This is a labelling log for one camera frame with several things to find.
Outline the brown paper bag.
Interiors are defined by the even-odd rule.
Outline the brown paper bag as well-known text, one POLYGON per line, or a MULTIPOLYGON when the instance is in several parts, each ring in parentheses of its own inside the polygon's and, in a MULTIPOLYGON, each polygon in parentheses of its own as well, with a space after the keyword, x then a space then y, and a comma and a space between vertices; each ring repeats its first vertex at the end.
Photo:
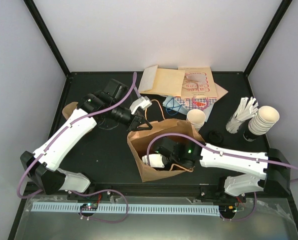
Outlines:
POLYGON ((151 130, 132 131, 127 135, 127 144, 136 161, 142 182, 161 180, 184 173, 184 170, 176 167, 169 171, 155 170, 146 165, 141 158, 146 155, 149 143, 159 135, 166 133, 184 134, 204 143, 202 136, 186 120, 167 118, 162 121, 152 121, 150 124, 153 127, 151 130))

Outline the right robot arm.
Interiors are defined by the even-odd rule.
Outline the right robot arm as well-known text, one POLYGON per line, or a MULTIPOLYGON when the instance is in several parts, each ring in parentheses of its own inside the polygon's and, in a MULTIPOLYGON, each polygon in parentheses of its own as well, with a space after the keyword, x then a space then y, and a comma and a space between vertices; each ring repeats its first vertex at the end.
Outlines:
POLYGON ((142 160, 153 168, 172 170, 178 167, 192 170, 195 163, 203 168, 226 169, 239 172, 238 176, 223 176, 218 185, 202 189, 201 195, 217 202, 232 201, 246 193, 264 192, 286 198, 291 194, 291 171, 288 161, 277 149, 269 152, 245 152, 202 143, 187 135, 186 142, 172 140, 172 134, 163 134, 149 144, 153 153, 142 160))

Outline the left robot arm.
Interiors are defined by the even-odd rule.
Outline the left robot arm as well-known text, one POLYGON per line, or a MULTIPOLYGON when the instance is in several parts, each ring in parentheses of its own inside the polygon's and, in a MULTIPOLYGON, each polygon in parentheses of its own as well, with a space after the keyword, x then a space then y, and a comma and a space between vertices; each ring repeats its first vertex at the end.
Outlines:
POLYGON ((84 199, 92 199, 96 194, 95 185, 82 173, 74 173, 60 168, 60 164, 79 140, 107 119, 124 124, 129 131, 151 130, 152 125, 138 113, 138 108, 146 110, 151 101, 146 96, 138 96, 130 107, 121 104, 135 84, 127 87, 112 79, 104 90, 87 94, 77 103, 64 125, 41 147, 34 152, 25 151, 20 161, 29 177, 47 195, 57 191, 76 191, 84 199))

